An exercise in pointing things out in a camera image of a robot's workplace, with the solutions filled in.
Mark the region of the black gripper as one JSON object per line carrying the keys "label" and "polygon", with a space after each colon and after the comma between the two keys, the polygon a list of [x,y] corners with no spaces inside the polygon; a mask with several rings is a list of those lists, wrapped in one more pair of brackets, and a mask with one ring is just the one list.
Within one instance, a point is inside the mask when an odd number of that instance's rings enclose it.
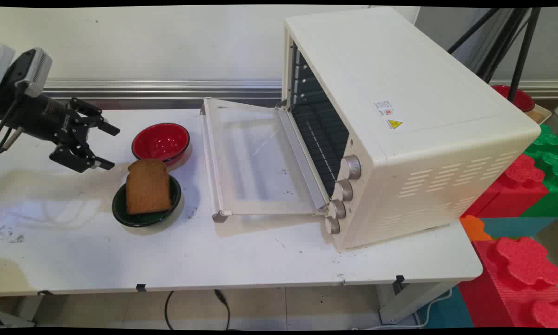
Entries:
{"label": "black gripper", "polygon": [[62,104],[44,94],[28,97],[13,91],[0,91],[2,146],[13,139],[11,132],[20,130],[39,140],[57,144],[49,159],[68,169],[78,173],[87,169],[113,169],[115,163],[87,155],[81,148],[70,147],[87,145],[88,127],[97,127],[112,136],[121,131],[104,118],[102,109],[79,98],[71,98]]}

